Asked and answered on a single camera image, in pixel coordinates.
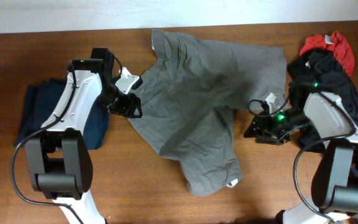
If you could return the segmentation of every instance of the gray pants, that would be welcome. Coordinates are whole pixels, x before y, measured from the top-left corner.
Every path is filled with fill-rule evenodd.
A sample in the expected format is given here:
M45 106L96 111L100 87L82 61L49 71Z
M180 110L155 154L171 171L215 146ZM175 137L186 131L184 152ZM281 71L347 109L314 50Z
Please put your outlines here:
M152 31L152 45L157 62L133 91L144 113L129 120L135 130L159 156L180 162L193 195L243 178L233 150L233 111L270 92L284 102L283 49L161 30Z

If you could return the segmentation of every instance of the wooden table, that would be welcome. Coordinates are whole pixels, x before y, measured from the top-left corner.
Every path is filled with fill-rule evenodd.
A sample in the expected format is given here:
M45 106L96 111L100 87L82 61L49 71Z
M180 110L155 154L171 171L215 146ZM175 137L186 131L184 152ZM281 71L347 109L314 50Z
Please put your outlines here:
M307 36L339 30L356 57L351 77L358 89L358 22L264 24L164 29L202 39L282 46L287 61L297 58ZM141 74L155 62L150 29L46 32L0 35L0 223L65 223L58 208L29 205L14 193L9 160L19 131L27 85L61 78L72 58L88 58L93 47L108 47L130 71ZM235 152L245 175L233 189L194 197L177 162L159 158L129 122L110 117L103 147L91 151L92 194L109 223L218 223L273 217L300 202L292 180L298 148L255 144L243 139L252 116L236 113ZM306 154L299 181L305 195L321 156ZM24 151L19 153L16 178L24 195L43 200L30 186Z

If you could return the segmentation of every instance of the green led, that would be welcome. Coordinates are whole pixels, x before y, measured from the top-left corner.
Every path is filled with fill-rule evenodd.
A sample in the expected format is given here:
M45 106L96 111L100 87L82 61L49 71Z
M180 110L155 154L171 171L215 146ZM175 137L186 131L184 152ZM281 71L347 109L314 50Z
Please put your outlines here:
M277 116L278 121L281 121L281 120L283 120L284 118L285 118L285 116L282 115L282 114L279 114L279 115Z

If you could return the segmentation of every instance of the white backdrop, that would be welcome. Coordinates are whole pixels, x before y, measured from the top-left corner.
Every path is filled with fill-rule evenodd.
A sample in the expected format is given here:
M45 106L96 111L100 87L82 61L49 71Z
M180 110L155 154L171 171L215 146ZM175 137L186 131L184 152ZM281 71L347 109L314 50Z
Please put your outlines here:
M358 0L0 0L0 33L358 20Z

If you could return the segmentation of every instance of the red cloth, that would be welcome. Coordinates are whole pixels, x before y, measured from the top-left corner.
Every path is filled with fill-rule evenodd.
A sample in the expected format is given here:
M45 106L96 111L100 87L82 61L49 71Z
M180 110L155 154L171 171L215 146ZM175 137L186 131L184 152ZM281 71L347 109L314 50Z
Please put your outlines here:
M351 76L354 69L354 55L348 41L338 31L333 32L331 41L334 44L327 44L322 35L316 34L308 37L302 47L300 55L310 49L322 48L334 52L334 57L345 69L347 75Z

